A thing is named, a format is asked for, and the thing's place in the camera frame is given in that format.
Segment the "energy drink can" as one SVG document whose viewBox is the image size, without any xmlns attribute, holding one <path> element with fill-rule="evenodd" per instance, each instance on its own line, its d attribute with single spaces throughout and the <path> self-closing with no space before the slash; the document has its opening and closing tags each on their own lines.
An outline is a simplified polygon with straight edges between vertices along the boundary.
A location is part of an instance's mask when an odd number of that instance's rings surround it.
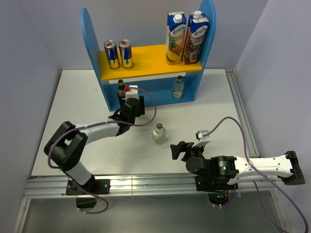
<svg viewBox="0 0 311 233">
<path fill-rule="evenodd" d="M 119 50 L 121 55 L 121 63 L 124 69 L 133 68 L 133 57 L 131 50 L 131 43 L 129 40 L 121 40 L 119 42 Z"/>
<path fill-rule="evenodd" d="M 120 68 L 119 56 L 117 51 L 117 45 L 113 40 L 106 40 L 104 42 L 104 50 L 106 53 L 108 65 L 111 70 L 117 70 Z"/>
</svg>

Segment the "clear glass bottle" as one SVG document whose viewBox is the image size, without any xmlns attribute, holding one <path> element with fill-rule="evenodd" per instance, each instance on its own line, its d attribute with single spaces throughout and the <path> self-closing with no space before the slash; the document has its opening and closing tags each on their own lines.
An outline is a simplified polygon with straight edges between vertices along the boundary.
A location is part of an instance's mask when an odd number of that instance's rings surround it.
<svg viewBox="0 0 311 233">
<path fill-rule="evenodd" d="M 184 82 L 183 77 L 181 75 L 177 76 L 177 78 L 173 82 L 172 95 L 175 99 L 182 98 L 184 90 Z"/>
<path fill-rule="evenodd" d="M 161 123 L 153 128 L 153 139 L 157 144 L 164 144 L 166 140 L 166 129 Z"/>
</svg>

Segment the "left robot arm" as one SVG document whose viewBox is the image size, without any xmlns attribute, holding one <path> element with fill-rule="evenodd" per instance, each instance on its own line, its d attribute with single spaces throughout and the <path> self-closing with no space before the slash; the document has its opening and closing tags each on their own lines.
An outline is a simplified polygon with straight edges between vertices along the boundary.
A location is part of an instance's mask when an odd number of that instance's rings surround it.
<svg viewBox="0 0 311 233">
<path fill-rule="evenodd" d="M 46 155 L 52 153 L 51 160 L 76 181 L 82 193 L 95 193 L 98 189 L 95 177 L 80 162 L 84 147 L 93 141 L 124 134 L 130 129 L 128 123 L 134 124 L 136 118 L 144 114 L 144 97 L 139 96 L 138 99 L 127 99 L 103 125 L 79 129 L 77 125 L 65 121 L 45 145 L 44 152 Z"/>
</svg>

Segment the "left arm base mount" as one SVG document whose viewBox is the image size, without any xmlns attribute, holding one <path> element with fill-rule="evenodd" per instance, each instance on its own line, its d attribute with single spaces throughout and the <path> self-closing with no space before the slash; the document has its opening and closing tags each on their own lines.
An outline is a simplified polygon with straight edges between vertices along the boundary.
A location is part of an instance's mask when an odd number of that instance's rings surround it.
<svg viewBox="0 0 311 233">
<path fill-rule="evenodd" d="M 76 197 L 76 207 L 78 211 L 86 214 L 99 214 L 105 212 L 109 203 L 101 195 L 108 195 L 110 191 L 109 179 L 94 179 L 85 185 L 79 185 L 75 180 L 69 180 L 65 191 L 66 196 Z M 92 211 L 96 204 L 102 201 L 105 207 L 102 210 Z"/>
</svg>

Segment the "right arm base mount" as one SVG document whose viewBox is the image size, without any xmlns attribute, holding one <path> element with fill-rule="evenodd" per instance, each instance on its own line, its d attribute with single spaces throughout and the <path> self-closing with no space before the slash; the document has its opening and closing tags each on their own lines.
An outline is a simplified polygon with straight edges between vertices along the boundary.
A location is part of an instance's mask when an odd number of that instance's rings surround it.
<svg viewBox="0 0 311 233">
<path fill-rule="evenodd" d="M 213 181 L 212 179 L 196 176 L 196 191 L 207 192 L 208 199 L 213 204 L 225 204 L 230 200 L 229 191 L 237 190 L 237 184 L 227 184 L 225 181 Z"/>
</svg>

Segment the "green glass bottle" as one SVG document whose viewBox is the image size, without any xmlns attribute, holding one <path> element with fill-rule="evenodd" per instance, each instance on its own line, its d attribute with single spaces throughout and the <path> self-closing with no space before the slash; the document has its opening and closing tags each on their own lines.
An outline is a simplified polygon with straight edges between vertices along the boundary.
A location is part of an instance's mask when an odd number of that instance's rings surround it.
<svg viewBox="0 0 311 233">
<path fill-rule="evenodd" d="M 125 103 L 125 94 L 126 94 L 123 80 L 118 80 L 118 85 L 119 85 L 118 92 L 117 92 L 118 100 L 119 100 L 120 107 L 122 107 Z"/>
</svg>

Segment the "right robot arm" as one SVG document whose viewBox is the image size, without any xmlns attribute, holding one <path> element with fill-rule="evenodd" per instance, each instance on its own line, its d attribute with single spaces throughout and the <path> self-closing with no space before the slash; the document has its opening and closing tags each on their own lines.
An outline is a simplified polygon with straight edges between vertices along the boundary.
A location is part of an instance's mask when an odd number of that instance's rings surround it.
<svg viewBox="0 0 311 233">
<path fill-rule="evenodd" d="M 305 179 L 297 155 L 288 151 L 284 155 L 270 158 L 245 158 L 235 156 L 216 156 L 206 159 L 204 148 L 210 141 L 185 142 L 171 144 L 172 159 L 181 159 L 186 163 L 188 172 L 195 175 L 198 191 L 216 192 L 234 189 L 235 184 L 252 181 L 281 180 L 285 185 L 301 185 Z"/>
</svg>

